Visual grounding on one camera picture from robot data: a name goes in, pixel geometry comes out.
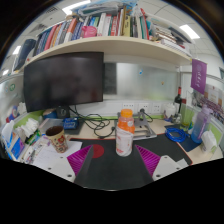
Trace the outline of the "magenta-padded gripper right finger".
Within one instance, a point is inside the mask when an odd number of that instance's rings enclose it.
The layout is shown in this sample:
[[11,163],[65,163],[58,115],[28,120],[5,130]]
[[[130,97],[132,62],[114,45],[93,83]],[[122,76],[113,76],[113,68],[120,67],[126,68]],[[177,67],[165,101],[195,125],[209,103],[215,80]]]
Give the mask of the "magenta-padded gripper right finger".
[[154,181],[160,180],[188,166],[185,159],[174,161],[168,155],[159,156],[142,146],[136,145],[135,148]]

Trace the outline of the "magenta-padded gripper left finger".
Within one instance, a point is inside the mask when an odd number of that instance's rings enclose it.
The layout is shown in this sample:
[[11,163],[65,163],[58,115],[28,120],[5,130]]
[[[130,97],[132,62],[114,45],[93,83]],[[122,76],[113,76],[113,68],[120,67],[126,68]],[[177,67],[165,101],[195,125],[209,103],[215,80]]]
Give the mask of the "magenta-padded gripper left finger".
[[81,187],[86,187],[87,173],[94,155],[92,145],[86,146],[68,157],[60,157],[47,166],[47,170]]

